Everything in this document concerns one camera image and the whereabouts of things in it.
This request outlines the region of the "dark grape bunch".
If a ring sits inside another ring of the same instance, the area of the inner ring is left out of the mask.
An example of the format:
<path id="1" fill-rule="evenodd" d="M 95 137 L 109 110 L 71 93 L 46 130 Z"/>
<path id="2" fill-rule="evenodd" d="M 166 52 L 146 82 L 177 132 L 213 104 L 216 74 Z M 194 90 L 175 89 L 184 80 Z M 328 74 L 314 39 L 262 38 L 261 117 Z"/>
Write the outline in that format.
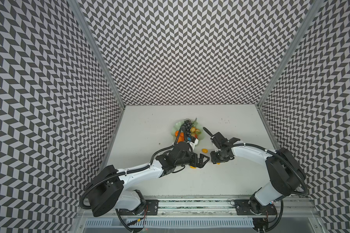
<path id="1" fill-rule="evenodd" d="M 183 130 L 183 133 L 184 133 L 184 140 L 185 141 L 187 141 L 187 138 L 188 137 L 192 137 L 191 136 L 191 132 L 190 132 L 190 129 L 192 128 L 192 127 L 194 127 L 194 123 L 190 120 L 190 119 L 185 119 L 184 121 L 183 121 L 183 124 L 182 124 L 183 126 L 184 126 L 184 130 Z"/>

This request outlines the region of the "green wavy glass bowl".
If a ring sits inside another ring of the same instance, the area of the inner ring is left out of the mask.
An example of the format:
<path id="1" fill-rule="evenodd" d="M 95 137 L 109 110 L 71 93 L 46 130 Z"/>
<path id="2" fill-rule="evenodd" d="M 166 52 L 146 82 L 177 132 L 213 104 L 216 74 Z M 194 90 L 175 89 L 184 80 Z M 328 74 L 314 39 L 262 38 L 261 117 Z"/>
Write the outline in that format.
<path id="1" fill-rule="evenodd" d="M 184 121 L 185 119 L 182 119 L 182 120 L 180 120 L 179 122 L 177 122 L 177 123 L 175 123 L 174 124 L 174 126 L 173 126 L 173 128 L 172 128 L 172 131 L 171 131 L 171 136 L 174 138 L 174 139 L 176 139 L 177 137 L 175 137 L 175 132 L 176 131 L 179 131 L 180 129 L 181 129 L 181 127 L 183 126 L 182 124 L 183 124 L 183 121 Z M 195 119 L 190 119 L 193 123 L 194 123 L 194 127 L 196 128 L 196 129 L 199 129 L 200 131 L 201 131 L 201 134 L 200 135 L 197 135 L 197 139 L 200 141 L 200 140 L 203 140 L 204 138 L 205 138 L 205 136 L 206 136 L 206 133 L 204 132 L 204 130 L 203 130 L 203 126 L 198 122 L 198 119 L 197 118 L 195 118 Z"/>

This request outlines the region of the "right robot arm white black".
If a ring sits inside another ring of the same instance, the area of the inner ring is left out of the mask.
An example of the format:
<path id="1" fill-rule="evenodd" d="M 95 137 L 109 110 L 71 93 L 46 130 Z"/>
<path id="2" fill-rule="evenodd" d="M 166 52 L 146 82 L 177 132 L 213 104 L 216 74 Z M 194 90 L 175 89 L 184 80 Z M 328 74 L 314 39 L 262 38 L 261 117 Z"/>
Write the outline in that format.
<path id="1" fill-rule="evenodd" d="M 253 215 L 262 214 L 273 201 L 281 201 L 290 195 L 307 196 L 306 174 L 293 154 L 285 149 L 268 150 L 262 146 L 244 143 L 238 138 L 225 138 L 220 132 L 212 134 L 211 152 L 213 164 L 226 163 L 237 157 L 246 158 L 267 169 L 269 182 L 256 191 L 248 201 Z"/>

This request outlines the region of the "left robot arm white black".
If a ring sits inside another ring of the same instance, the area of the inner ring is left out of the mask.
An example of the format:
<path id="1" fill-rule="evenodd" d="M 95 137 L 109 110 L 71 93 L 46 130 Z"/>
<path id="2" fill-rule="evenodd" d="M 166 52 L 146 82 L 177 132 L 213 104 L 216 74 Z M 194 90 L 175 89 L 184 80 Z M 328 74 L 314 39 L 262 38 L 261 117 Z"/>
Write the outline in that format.
<path id="1" fill-rule="evenodd" d="M 139 214 L 144 210 L 146 200 L 139 190 L 130 191 L 129 188 L 175 174 L 178 172 L 176 168 L 203 168 L 210 157 L 197 154 L 193 149 L 194 143 L 180 142 L 155 152 L 147 164 L 127 169 L 107 166 L 87 184 L 79 206 L 91 210 L 94 217 L 102 216 L 111 209 L 127 209 Z"/>

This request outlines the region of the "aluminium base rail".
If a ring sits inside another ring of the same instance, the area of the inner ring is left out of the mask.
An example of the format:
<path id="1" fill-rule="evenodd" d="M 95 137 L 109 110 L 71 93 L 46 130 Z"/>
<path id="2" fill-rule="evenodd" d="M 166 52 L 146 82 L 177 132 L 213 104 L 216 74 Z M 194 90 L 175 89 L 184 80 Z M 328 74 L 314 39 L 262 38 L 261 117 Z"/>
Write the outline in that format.
<path id="1" fill-rule="evenodd" d="M 326 233 L 314 204 L 308 198 L 289 197 L 272 202 L 263 211 L 251 213 L 247 196 L 236 197 L 149 197 L 149 206 L 137 216 L 126 210 L 111 210 L 94 217 L 90 210 L 76 215 L 72 233 L 155 230 L 207 230 L 217 232 L 236 229 L 238 232 Z"/>

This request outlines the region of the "right corner aluminium post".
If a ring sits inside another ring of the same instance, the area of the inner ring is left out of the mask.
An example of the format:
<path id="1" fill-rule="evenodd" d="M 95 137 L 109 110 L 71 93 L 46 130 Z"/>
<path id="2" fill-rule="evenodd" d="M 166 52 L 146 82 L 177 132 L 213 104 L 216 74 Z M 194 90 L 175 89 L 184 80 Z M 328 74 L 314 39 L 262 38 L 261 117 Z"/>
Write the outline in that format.
<path id="1" fill-rule="evenodd" d="M 305 36 L 308 28 L 310 27 L 310 24 L 313 22 L 314 18 L 316 17 L 316 15 L 319 12 L 323 3 L 324 3 L 324 1 L 321 1 L 321 0 L 313 1 L 309 11 L 307 12 L 306 16 L 303 19 L 303 22 L 299 26 L 293 40 L 290 42 L 287 51 L 285 52 L 281 62 L 279 63 L 278 68 L 274 72 L 270 82 L 268 83 L 265 91 L 263 92 L 261 98 L 259 99 L 259 101 L 256 105 L 257 109 L 261 109 L 262 106 L 264 105 L 264 102 L 269 97 L 270 93 L 272 92 L 272 90 L 275 87 L 276 83 L 278 82 L 280 76 L 284 72 L 287 64 L 289 63 L 291 57 L 295 53 L 298 45 L 300 44 L 301 40 Z"/>

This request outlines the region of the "corner aluminium post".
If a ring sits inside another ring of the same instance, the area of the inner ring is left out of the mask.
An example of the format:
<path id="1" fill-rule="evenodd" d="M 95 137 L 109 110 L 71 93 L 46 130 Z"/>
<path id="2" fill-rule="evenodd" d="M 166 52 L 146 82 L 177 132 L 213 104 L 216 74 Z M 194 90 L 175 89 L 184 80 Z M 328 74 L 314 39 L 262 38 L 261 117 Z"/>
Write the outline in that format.
<path id="1" fill-rule="evenodd" d="M 96 61 L 98 62 L 98 64 L 100 65 L 100 68 L 104 74 L 104 77 L 106 79 L 106 81 L 108 82 L 111 91 L 113 92 L 114 96 L 116 97 L 116 100 L 118 102 L 118 105 L 125 109 L 125 104 L 121 98 L 121 95 L 115 85 L 115 82 L 113 80 L 113 77 L 109 71 L 109 68 L 102 56 L 101 51 L 99 50 L 99 47 L 97 46 L 96 40 L 87 24 L 86 18 L 83 15 L 83 12 L 81 11 L 81 8 L 79 6 L 79 2 L 76 0 L 68 0 L 68 4 L 70 6 L 71 11 L 74 14 L 75 20 L 77 21 L 80 29 L 82 30 L 90 48 L 91 51 L 93 52 Z"/>
<path id="2" fill-rule="evenodd" d="M 268 83 L 265 91 L 263 92 L 261 98 L 259 99 L 259 101 L 256 105 L 257 109 L 261 109 L 262 106 L 264 105 L 264 102 L 269 97 L 270 93 L 272 92 L 272 90 L 275 87 L 276 83 L 278 82 L 280 76 L 284 72 L 287 64 L 289 63 L 291 57 L 295 53 L 298 45 L 300 44 L 301 40 L 305 36 L 308 28 L 310 27 L 310 24 L 313 22 L 314 18 L 316 17 L 316 15 L 319 12 L 323 3 L 324 3 L 324 1 L 321 1 L 321 0 L 313 1 L 309 11 L 307 12 L 306 16 L 303 19 L 303 22 L 299 26 L 293 40 L 290 42 L 287 51 L 285 52 L 281 62 L 279 63 L 278 68 L 274 72 L 270 82 Z"/>

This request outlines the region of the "left corner aluminium post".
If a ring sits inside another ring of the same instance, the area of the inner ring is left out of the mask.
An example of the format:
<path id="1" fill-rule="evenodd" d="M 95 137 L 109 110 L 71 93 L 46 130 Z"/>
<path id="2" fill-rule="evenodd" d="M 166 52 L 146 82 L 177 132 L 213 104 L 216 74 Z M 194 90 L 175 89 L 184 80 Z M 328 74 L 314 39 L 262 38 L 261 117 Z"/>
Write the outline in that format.
<path id="1" fill-rule="evenodd" d="M 111 91 L 113 92 L 114 96 L 116 97 L 116 100 L 118 102 L 118 105 L 125 109 L 125 104 L 121 98 L 121 95 L 115 85 L 115 82 L 113 80 L 113 77 L 109 71 L 109 68 L 102 56 L 101 51 L 99 50 L 99 47 L 97 46 L 96 40 L 87 24 L 86 18 L 83 15 L 83 12 L 81 11 L 81 8 L 79 6 L 79 2 L 76 0 L 68 0 L 68 4 L 70 6 L 71 11 L 74 14 L 75 20 L 77 21 L 80 29 L 82 30 L 90 48 L 91 51 L 93 52 L 96 61 L 98 62 L 98 64 L 100 65 L 100 68 L 104 74 L 104 77 L 106 79 L 106 81 L 108 82 Z"/>

